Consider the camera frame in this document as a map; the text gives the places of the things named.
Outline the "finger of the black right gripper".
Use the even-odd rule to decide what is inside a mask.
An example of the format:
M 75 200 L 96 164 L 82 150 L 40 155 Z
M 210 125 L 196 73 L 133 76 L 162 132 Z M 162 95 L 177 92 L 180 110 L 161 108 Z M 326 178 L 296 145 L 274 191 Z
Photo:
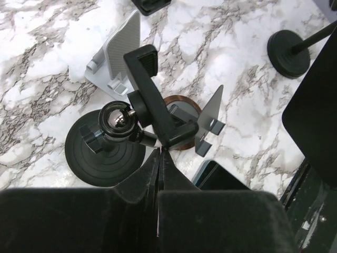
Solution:
M 282 114 L 282 123 L 323 182 L 336 187 L 336 33 Z

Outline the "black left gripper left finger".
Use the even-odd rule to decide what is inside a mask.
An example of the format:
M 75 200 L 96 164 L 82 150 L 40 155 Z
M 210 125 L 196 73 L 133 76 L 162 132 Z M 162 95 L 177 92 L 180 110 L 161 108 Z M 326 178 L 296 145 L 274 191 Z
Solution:
M 1 252 L 156 252 L 160 150 L 112 188 L 1 192 Z

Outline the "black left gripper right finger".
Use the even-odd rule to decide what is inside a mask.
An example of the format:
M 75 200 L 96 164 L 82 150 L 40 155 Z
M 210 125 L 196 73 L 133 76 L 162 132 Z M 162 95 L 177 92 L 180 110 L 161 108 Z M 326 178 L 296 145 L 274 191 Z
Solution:
M 279 200 L 254 190 L 202 191 L 160 157 L 157 195 L 160 252 L 298 252 Z

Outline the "black phone dark case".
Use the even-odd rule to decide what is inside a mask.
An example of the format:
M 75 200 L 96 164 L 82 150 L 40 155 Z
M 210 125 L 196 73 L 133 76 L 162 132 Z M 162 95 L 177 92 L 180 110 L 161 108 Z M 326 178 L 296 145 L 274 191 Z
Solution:
M 202 163 L 192 183 L 200 190 L 250 189 L 214 160 L 206 160 Z

